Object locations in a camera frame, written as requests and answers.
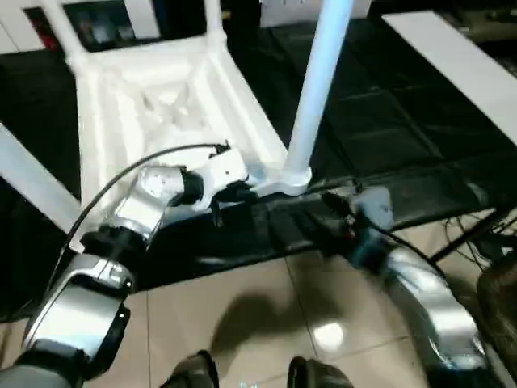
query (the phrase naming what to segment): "white pole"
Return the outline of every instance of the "white pole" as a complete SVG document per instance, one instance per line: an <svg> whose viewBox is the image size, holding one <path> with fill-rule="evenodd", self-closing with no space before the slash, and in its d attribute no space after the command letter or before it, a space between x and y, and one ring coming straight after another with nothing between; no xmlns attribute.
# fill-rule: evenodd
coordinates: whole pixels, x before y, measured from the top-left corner
<svg viewBox="0 0 517 388"><path fill-rule="evenodd" d="M0 176L68 233L81 205L0 123Z"/></svg>
<svg viewBox="0 0 517 388"><path fill-rule="evenodd" d="M78 34L72 27L62 5L57 0L41 0L41 8L65 50L66 56L71 58L84 54L86 50L82 47Z"/></svg>
<svg viewBox="0 0 517 388"><path fill-rule="evenodd" d="M221 2L219 0L204 0L204 13L207 20L207 38L209 44L217 45L223 32L223 17L221 13Z"/></svg>
<svg viewBox="0 0 517 388"><path fill-rule="evenodd" d="M284 178L289 183L302 185L307 178L310 179L309 160L347 32L353 3L353 0L323 2L284 165Z"/></svg>

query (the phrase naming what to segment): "black cable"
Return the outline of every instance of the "black cable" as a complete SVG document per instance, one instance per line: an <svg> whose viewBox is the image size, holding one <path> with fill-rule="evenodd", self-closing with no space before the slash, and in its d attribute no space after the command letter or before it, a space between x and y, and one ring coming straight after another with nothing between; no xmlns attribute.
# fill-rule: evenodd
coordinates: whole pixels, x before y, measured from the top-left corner
<svg viewBox="0 0 517 388"><path fill-rule="evenodd" d="M458 221L458 224L461 228L461 231L463 233L465 233L465 229L463 227L463 224L461 223L461 220L456 217L456 220ZM452 221L452 218L449 218L445 221L445 223L443 224L443 233L445 234L445 238L447 239L447 242L450 244L451 243L451 237L449 236L449 233L448 233L448 227L449 225L451 225L451 221ZM483 267L483 265L479 262L479 260L477 259L477 255L476 253L473 251L472 247L470 246L470 242L467 242L467 245L469 246L469 250L470 250L470 253L472 254L473 257L468 257L465 253L463 253L462 251L460 250L456 250L456 253L458 255L460 255L461 257L463 257L464 259L468 260L469 262L473 263L473 264L476 264L479 269L481 269L482 271L485 270L485 268Z"/></svg>
<svg viewBox="0 0 517 388"><path fill-rule="evenodd" d="M481 217L479 217L479 216L476 216L476 215L474 215L474 214L464 214L464 215L463 215L463 216L461 216L461 217L472 217L472 218L474 218L474 219L475 219L475 220L477 220L477 221L482 221L482 220L483 220L483 218L481 218ZM492 227L490 228L490 231L492 231L492 232L493 232L495 229L497 229L497 228L501 227L501 225L503 224L503 222L504 222L504 221L500 221L500 222L498 222L497 224L495 224L494 226L492 226Z"/></svg>
<svg viewBox="0 0 517 388"><path fill-rule="evenodd" d="M517 222L517 217L512 218L509 222L501 221L498 225L496 225L493 229L493 233L502 233L504 230L508 229L510 226L514 225Z"/></svg>
<svg viewBox="0 0 517 388"><path fill-rule="evenodd" d="M505 220L501 220L500 222L498 222L497 224L495 224L493 227L490 228L490 232L499 233L499 232L505 230L507 227L508 227L508 225L505 226Z"/></svg>
<svg viewBox="0 0 517 388"><path fill-rule="evenodd" d="M103 196L109 191L110 188L112 188L117 182L119 182L122 178L124 178L127 174L132 172L133 170L137 169L138 167L142 166L143 164L146 164L148 161L159 158L160 156L167 155L167 154L173 154L174 152L184 151L184 150L193 150L196 148L215 148L217 153L220 153L224 150L228 149L227 145L217 144L217 143L202 143L202 144L192 144L192 145L181 145L179 147L172 147L167 148L165 150L161 150L158 152L155 152L153 154L147 155L143 157L142 159L134 162L133 164L129 165L128 167L125 167L121 172L119 172L117 175L115 175L91 200L91 202L82 210L81 214L79 214L79 217L77 220L75 220L74 224L70 228L70 231L66 235L65 242L63 244L63 247L61 248L61 251L59 253L59 257L57 258L56 265L54 266L52 275L50 276L47 284L47 289L45 290L45 293L47 293L50 290L50 287L52 286L52 283L54 282L54 278L57 274L57 269L59 268L59 265L61 261L63 260L63 256L65 255L66 250L68 249L69 244L72 242L72 238L74 238L74 235L77 233L79 227L84 222L90 211L98 204L98 202L103 198Z"/></svg>
<svg viewBox="0 0 517 388"><path fill-rule="evenodd" d="M456 217L456 220L458 221L458 225L461 228L461 233L465 234L466 230L463 227L463 224L461 223L461 219L459 217ZM481 269L482 271L485 271L485 267L479 262L476 252L474 252L474 249L472 248L472 243L470 241L467 242L467 247L469 247L470 254L474 258L474 261L476 262L476 265Z"/></svg>
<svg viewBox="0 0 517 388"><path fill-rule="evenodd" d="M426 260L426 262L428 264L430 264L436 271L438 271L440 274L443 274L443 271L438 267L438 265L436 265L436 263L433 263L429 259L429 256L427 256L425 253L420 251L420 249L418 249L411 242L407 242L405 239L398 237L394 233L392 233L392 232L390 232L388 230L382 229L380 226L378 226L374 222L368 220L367 218L364 218L364 219L367 221L368 225L370 227L372 227L374 230L376 230L377 232L379 232L380 234L383 234L384 236L386 236L388 238L391 238L394 242L396 242L396 243L398 243L398 244L400 244L400 245L410 249L411 251L416 253L418 256L420 256L422 259Z"/></svg>

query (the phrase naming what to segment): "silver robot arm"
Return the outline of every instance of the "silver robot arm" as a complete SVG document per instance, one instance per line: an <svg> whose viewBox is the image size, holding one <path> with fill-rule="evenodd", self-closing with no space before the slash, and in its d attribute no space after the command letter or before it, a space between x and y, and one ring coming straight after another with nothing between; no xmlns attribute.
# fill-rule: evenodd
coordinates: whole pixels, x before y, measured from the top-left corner
<svg viewBox="0 0 517 388"><path fill-rule="evenodd" d="M130 311L125 298L166 210L202 211L247 171L236 150L214 155L195 171L144 167L98 230L74 256L29 320L23 353L0 373L0 388L78 387L106 372L119 349Z"/></svg>
<svg viewBox="0 0 517 388"><path fill-rule="evenodd" d="M343 218L353 214L358 238L345 256L382 282L405 318L429 386L502 387L477 324L444 274L402 240L387 238L386 230L393 227L389 192L370 188L351 199L330 193L324 201Z"/></svg>

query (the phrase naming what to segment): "white wall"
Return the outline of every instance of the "white wall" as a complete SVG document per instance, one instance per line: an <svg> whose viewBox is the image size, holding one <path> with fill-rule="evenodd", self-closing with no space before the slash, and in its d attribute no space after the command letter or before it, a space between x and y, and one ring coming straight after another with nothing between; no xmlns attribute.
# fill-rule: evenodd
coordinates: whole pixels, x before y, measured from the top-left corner
<svg viewBox="0 0 517 388"><path fill-rule="evenodd" d="M323 0L262 0L262 27L316 21ZM365 18L372 0L355 0L352 18Z"/></svg>
<svg viewBox="0 0 517 388"><path fill-rule="evenodd" d="M60 3L84 2L85 0L57 0ZM135 37L139 39L159 37L152 0L124 0ZM19 51L44 49L38 34L23 12L25 8L40 6L39 0L0 0L0 24Z"/></svg>
<svg viewBox="0 0 517 388"><path fill-rule="evenodd" d="M0 54L16 53L18 49L6 32L6 29L0 24Z"/></svg>

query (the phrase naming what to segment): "tile floor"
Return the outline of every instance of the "tile floor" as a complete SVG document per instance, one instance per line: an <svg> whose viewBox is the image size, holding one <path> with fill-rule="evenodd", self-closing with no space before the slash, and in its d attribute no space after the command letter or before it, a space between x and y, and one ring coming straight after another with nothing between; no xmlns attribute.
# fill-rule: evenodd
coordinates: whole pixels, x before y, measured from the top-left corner
<svg viewBox="0 0 517 388"><path fill-rule="evenodd" d="M398 233L427 254L447 241L439 222ZM452 225L450 235L459 233ZM470 287L480 273L458 254L440 265ZM339 257L306 252L138 293L127 305L132 318L116 361L87 386L158 387L200 349L216 359L222 388L285 387L296 355L338 366L358 388L427 386L391 301ZM0 366L16 358L24 324L0 326Z"/></svg>

